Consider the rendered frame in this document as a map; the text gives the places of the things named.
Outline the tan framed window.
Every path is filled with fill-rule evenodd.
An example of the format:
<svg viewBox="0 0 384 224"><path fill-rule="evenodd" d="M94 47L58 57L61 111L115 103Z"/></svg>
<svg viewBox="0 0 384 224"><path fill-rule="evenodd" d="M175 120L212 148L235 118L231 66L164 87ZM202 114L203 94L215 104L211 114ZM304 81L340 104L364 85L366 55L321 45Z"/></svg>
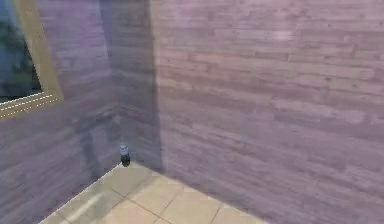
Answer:
<svg viewBox="0 0 384 224"><path fill-rule="evenodd" d="M0 0L0 120L63 100L36 0Z"/></svg>

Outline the small dark bottle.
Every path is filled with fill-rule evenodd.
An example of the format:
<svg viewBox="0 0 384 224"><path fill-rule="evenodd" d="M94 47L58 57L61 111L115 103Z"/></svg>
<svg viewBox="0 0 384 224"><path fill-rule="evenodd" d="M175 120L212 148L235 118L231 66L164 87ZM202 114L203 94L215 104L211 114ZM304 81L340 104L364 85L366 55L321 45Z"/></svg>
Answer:
<svg viewBox="0 0 384 224"><path fill-rule="evenodd" d="M120 145L120 158L121 158L121 163L124 167L128 167L131 162L131 157L129 154L129 148L125 144Z"/></svg>

